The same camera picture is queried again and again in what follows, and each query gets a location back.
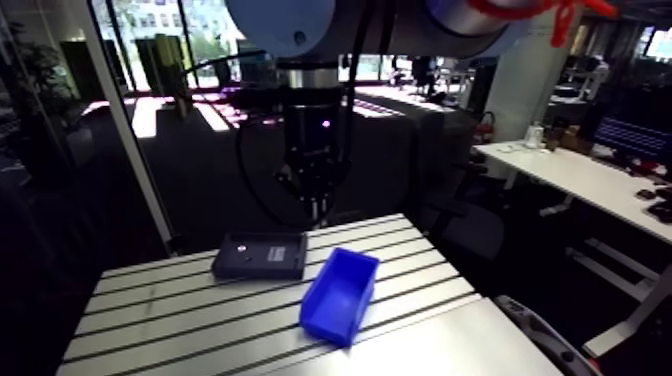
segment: red strap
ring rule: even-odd
[[[555,11],[555,25],[553,25],[553,36],[551,37],[551,46],[562,47],[567,39],[567,32],[574,18],[574,1],[562,0],[560,6]]]
[[[535,6],[530,8],[502,8],[488,0],[467,0],[467,4],[489,16],[515,21],[532,18],[551,9],[555,5],[555,0],[539,0]]]
[[[467,4],[483,14],[507,21],[532,18],[553,8],[554,5],[559,4],[555,13],[555,25],[553,27],[551,45],[553,47],[560,47],[565,43],[567,32],[572,24],[575,1],[581,1],[586,6],[603,16],[612,18],[616,16],[616,8],[604,0],[538,0],[535,6],[522,9],[502,8],[491,3],[489,0],[467,0]]]

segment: black box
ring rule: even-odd
[[[212,263],[217,278],[302,279],[304,234],[228,234]]]

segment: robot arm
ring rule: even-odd
[[[271,55],[333,59],[352,52],[359,20],[376,0],[228,0],[243,34]],[[468,0],[379,0],[363,53],[469,58],[497,40],[511,45],[520,36],[507,22],[470,7]],[[532,0],[495,0],[506,8],[529,7]]]
[[[354,74],[361,53],[487,56],[509,47],[526,30],[526,22],[507,27],[467,1],[228,0],[240,31],[278,58],[277,68],[287,77],[275,95],[285,120],[287,166],[277,180],[315,222],[328,211],[349,168]],[[496,1],[515,8],[534,0]],[[353,61],[343,117],[338,56],[348,53]]]

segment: blue plastic bin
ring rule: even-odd
[[[378,259],[336,248],[301,302],[299,325],[338,346],[351,346],[373,295]]]

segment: aluminum table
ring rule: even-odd
[[[307,244],[303,281],[216,282],[217,251],[105,272],[57,375],[363,373],[377,363],[388,372],[435,356],[443,368],[423,373],[560,374],[402,215],[310,231]],[[297,325],[300,300],[336,246],[381,262],[350,349]]]

